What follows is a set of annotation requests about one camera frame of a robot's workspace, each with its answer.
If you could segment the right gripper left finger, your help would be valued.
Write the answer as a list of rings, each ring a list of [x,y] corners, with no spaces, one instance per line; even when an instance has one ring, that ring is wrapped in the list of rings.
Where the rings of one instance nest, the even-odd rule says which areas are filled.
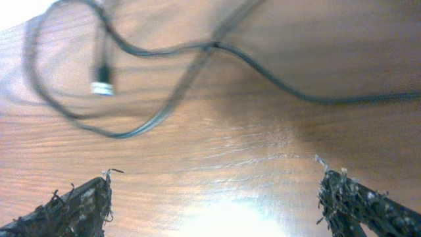
[[[111,172],[93,178],[50,201],[31,213],[19,216],[1,227],[2,237],[24,236],[104,236],[103,227],[114,220],[112,212]]]

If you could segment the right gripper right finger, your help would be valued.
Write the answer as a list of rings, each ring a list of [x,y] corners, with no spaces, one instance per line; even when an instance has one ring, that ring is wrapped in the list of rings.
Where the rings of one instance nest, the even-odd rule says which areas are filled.
[[[318,155],[314,160],[324,169],[318,207],[333,236],[366,236],[364,224],[377,236],[420,237],[419,213],[349,178],[347,169],[334,171]]]

